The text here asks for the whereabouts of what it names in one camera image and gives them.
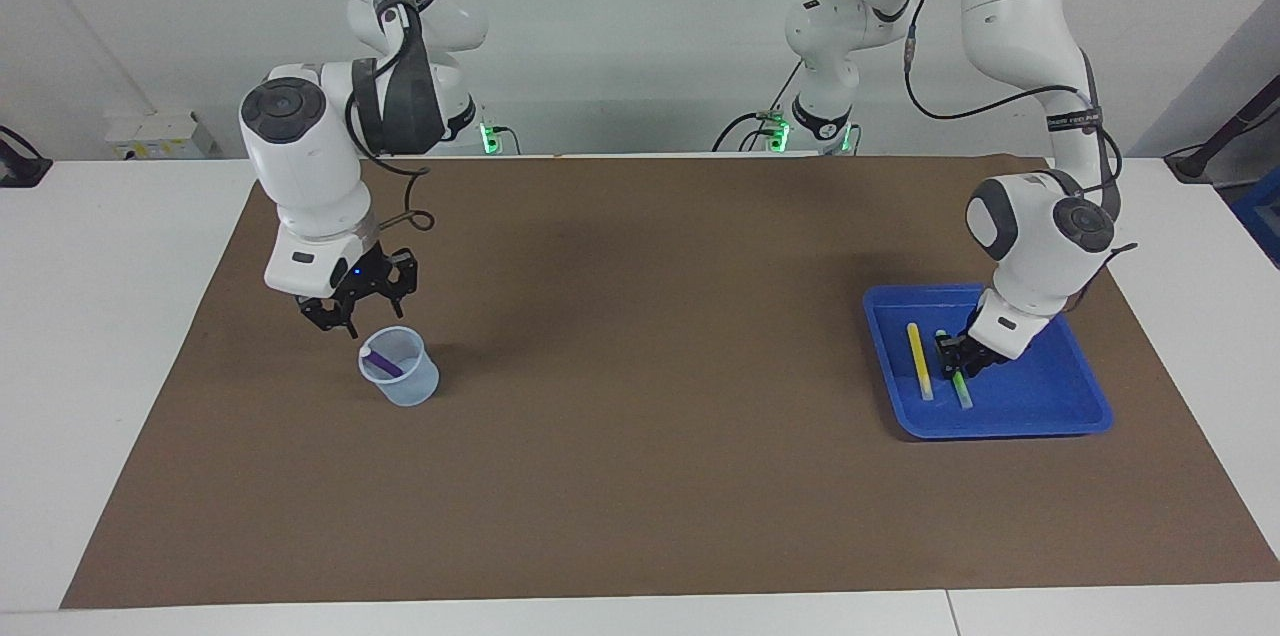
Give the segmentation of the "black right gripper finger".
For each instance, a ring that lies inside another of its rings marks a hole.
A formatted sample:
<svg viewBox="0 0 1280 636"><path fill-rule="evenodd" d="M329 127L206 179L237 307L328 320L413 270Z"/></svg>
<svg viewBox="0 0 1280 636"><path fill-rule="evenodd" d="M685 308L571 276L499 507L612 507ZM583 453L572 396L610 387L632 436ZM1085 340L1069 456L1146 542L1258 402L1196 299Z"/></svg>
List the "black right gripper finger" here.
<svg viewBox="0 0 1280 636"><path fill-rule="evenodd" d="M419 262L411 250L396 250L387 257L389 266L387 279L387 298L393 303L412 296L419 285Z"/></svg>
<svg viewBox="0 0 1280 636"><path fill-rule="evenodd" d="M323 299L316 297L298 297L300 314L312 322L321 331L343 329L349 337L358 337L352 317L356 299L343 297Z"/></svg>

